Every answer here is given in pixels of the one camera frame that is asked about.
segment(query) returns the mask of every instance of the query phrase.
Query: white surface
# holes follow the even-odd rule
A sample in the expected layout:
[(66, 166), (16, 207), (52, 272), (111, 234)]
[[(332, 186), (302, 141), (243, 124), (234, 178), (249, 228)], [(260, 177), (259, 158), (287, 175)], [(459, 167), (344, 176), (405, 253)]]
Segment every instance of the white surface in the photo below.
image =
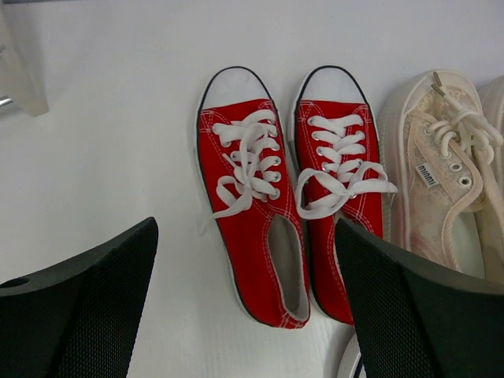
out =
[(226, 69), (212, 81), (205, 96), (203, 109), (231, 105), (258, 98), (268, 98), (268, 93), (252, 72), (246, 69)]
[(302, 330), (255, 324), (232, 294), (187, 130), (201, 92), (247, 65), (288, 115), (304, 75), (349, 69), (378, 110), (433, 68), (504, 73), (504, 2), (139, 0), (9, 6), (31, 35), (50, 112), (0, 121), (0, 280), (54, 264), (144, 217), (161, 229), (132, 378), (335, 376), (351, 330), (315, 310)]
[(352, 78), (341, 69), (318, 69), (306, 79), (308, 83), (302, 94), (303, 100), (365, 103)]

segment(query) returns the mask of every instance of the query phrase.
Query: white rubber sole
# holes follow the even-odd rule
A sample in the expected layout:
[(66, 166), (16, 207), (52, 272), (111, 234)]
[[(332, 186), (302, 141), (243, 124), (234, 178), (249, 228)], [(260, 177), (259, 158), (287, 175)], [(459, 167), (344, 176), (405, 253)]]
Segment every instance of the white rubber sole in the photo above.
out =
[[(384, 198), (384, 236), (388, 242), (405, 250), (411, 250), (411, 227), (403, 138), (404, 122), (410, 108), (416, 105), (413, 94), (421, 90), (430, 91), (434, 71), (439, 74), (444, 85), (463, 87), (473, 98), (479, 98), (469, 79), (461, 73), (451, 70), (432, 70), (423, 72), (398, 87), (380, 111), (377, 122), (380, 133), (380, 161), (389, 180), (398, 187), (398, 193), (393, 202)], [(476, 107), (482, 111), (478, 101), (476, 101)]]
[(362, 364), (361, 349), (354, 335), (346, 346), (343, 358), (339, 363), (337, 378), (365, 378), (365, 370)]
[[(504, 113), (504, 76), (500, 76), (479, 91), (483, 115), (488, 122), (502, 134), (502, 119)], [(495, 149), (495, 159), (492, 162), (495, 179), (501, 191), (504, 192), (504, 172), (502, 163), (502, 148)]]

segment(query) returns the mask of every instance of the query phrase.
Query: shoe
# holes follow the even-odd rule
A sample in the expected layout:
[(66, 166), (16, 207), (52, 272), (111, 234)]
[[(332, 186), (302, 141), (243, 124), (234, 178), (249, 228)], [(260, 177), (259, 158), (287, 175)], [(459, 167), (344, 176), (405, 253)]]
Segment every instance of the shoe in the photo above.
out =
[[(488, 123), (494, 126), (502, 134), (504, 119), (504, 76), (500, 76), (491, 83), (478, 90), (483, 108), (483, 115)], [(501, 192), (504, 194), (504, 165), (502, 164), (502, 149), (495, 150), (495, 159), (492, 162), (495, 179)]]
[(399, 189), (388, 239), (448, 268), (504, 283), (504, 204), (490, 163), (502, 145), (462, 74), (425, 72), (387, 100), (382, 162)]
[(366, 378), (357, 335), (354, 335), (346, 346), (339, 363), (337, 378)]
[(309, 319), (302, 228), (275, 103), (244, 67), (216, 74), (199, 106), (195, 157), (228, 252), (235, 293), (256, 321)]
[(351, 74), (323, 66), (306, 77), (289, 139), (301, 171), (295, 200), (308, 220), (313, 297), (329, 317), (352, 324), (335, 254), (335, 219), (350, 218), (381, 237), (381, 193), (396, 188), (379, 164), (372, 112)]

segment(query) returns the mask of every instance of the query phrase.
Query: shoelace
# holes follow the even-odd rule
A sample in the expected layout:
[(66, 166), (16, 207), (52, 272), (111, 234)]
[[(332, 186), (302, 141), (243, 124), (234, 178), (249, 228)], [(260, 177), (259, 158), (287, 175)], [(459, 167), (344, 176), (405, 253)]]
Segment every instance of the shoelace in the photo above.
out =
[[(371, 161), (362, 161), (361, 159), (342, 163), (343, 155), (357, 155), (365, 152), (365, 148), (358, 144), (359, 141), (365, 139), (364, 132), (347, 135), (349, 126), (364, 125), (364, 121), (360, 116), (352, 114), (331, 120), (315, 116), (308, 119), (308, 124), (323, 129), (313, 132), (312, 138), (332, 144), (332, 148), (322, 146), (317, 148), (317, 154), (327, 158), (332, 163), (324, 163), (321, 170), (304, 169), (299, 175), (295, 201), (300, 217), (311, 220), (331, 216), (338, 212), (349, 199), (364, 193), (397, 192), (397, 187), (388, 182), (387, 174), (382, 165)], [(369, 170), (377, 172), (378, 178), (364, 180), (364, 175)], [(329, 172), (335, 172), (336, 178)], [(312, 177), (331, 193), (309, 203), (304, 209), (302, 207), (302, 189)]]
[[(222, 155), (233, 167), (233, 176), (222, 176), (217, 181), (216, 193), (228, 208), (214, 213), (210, 220), (230, 217), (248, 210), (254, 198), (265, 201), (267, 195), (272, 199), (280, 196), (280, 192), (270, 184), (280, 180), (280, 173), (268, 169), (279, 165), (281, 159), (270, 156), (259, 161), (259, 155), (265, 148), (280, 148), (275, 139), (270, 138), (277, 135), (275, 119), (273, 111), (263, 109), (253, 112), (241, 121), (232, 121), (231, 125), (216, 123), (212, 126), (212, 131), (219, 135), (222, 146), (229, 146), (235, 140), (240, 143), (238, 151)], [(267, 120), (269, 124), (262, 123), (261, 120)], [(255, 176), (257, 171), (261, 172), (262, 178)], [(241, 194), (238, 198), (226, 189), (225, 185), (228, 184), (233, 184)]]
[(448, 146), (450, 141), (457, 140), (460, 147), (472, 156), (472, 147), (482, 151), (487, 163), (494, 160), (494, 148), (504, 144), (504, 138), (491, 126), (487, 119), (475, 110), (462, 105), (454, 97), (450, 96), (443, 87), (437, 72), (434, 72), (434, 89), (453, 108), (450, 120), (440, 120), (425, 129), (428, 135), (434, 134), (434, 143), (439, 145), (441, 155), (444, 158), (450, 156)]

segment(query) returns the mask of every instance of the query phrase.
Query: lace sneaker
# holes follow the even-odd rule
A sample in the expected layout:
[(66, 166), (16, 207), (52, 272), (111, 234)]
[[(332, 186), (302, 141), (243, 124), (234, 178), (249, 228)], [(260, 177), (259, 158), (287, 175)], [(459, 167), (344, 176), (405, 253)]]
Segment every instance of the lace sneaker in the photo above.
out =
[(399, 188), (389, 240), (504, 283), (504, 205), (490, 166), (503, 140), (474, 86), (458, 72), (422, 73), (388, 99), (379, 125), (382, 162)]
[(381, 237), (381, 193), (396, 188), (379, 164), (369, 104), (347, 71), (324, 66), (307, 76), (292, 110), (290, 139), (302, 170), (295, 200), (308, 220), (313, 297), (328, 316), (352, 324), (335, 219), (350, 218)]
[[(483, 115), (488, 123), (494, 126), (502, 134), (504, 123), (504, 76), (500, 76), (491, 83), (478, 90), (483, 107)], [(495, 179), (504, 194), (504, 164), (502, 162), (502, 149), (495, 149), (495, 159), (492, 162)]]
[(309, 318), (302, 229), (278, 113), (252, 71), (231, 67), (212, 78), (195, 143), (239, 303), (261, 323), (302, 327)]
[(366, 378), (357, 335), (354, 335), (346, 346), (339, 363), (337, 378)]

